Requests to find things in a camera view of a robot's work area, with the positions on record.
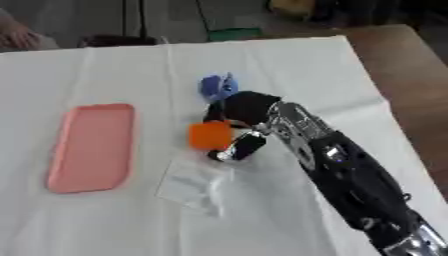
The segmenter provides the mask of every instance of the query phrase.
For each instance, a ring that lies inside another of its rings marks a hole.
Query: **robotic hand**
[[[392,176],[356,143],[301,105],[240,92],[210,105],[204,121],[222,119],[251,130],[225,151],[211,151],[210,158],[244,159],[274,133],[346,223],[364,232],[381,255],[448,256],[446,242],[409,208],[410,195]]]

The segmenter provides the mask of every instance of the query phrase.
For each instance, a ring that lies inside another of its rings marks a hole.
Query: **white paper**
[[[168,166],[157,195],[219,218],[224,215],[222,188],[233,181],[233,175],[232,168],[213,162],[204,152],[178,152]]]
[[[232,165],[222,218],[156,196],[206,108],[198,81],[227,72],[241,90],[284,96],[346,133],[448,237],[443,198],[349,43],[334,37],[0,55],[0,255],[378,255],[274,137]],[[129,179],[111,191],[50,194],[44,180],[62,114],[114,102],[137,111]]]

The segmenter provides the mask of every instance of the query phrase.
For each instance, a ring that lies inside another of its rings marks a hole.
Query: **small white object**
[[[171,161],[157,195],[219,217],[223,215],[220,189],[232,177],[233,169],[224,163],[197,152],[181,152]]]

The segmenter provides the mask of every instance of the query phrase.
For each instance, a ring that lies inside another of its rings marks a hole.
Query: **cable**
[[[204,26],[205,33],[208,36],[208,34],[210,32],[210,28],[208,27],[207,18],[205,17],[204,11],[202,10],[201,1],[200,0],[195,0],[195,1],[196,1],[196,6],[198,7],[198,12],[199,12],[199,16],[202,21],[202,25]]]
[[[121,35],[126,36],[127,34],[127,1],[121,0]]]
[[[138,0],[138,13],[140,17],[139,36],[141,39],[146,39],[148,37],[148,31],[146,29],[145,0]]]

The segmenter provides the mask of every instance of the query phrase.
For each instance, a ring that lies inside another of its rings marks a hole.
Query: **pink tray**
[[[48,175],[54,193],[113,189],[128,176],[134,108],[81,106],[67,113]]]

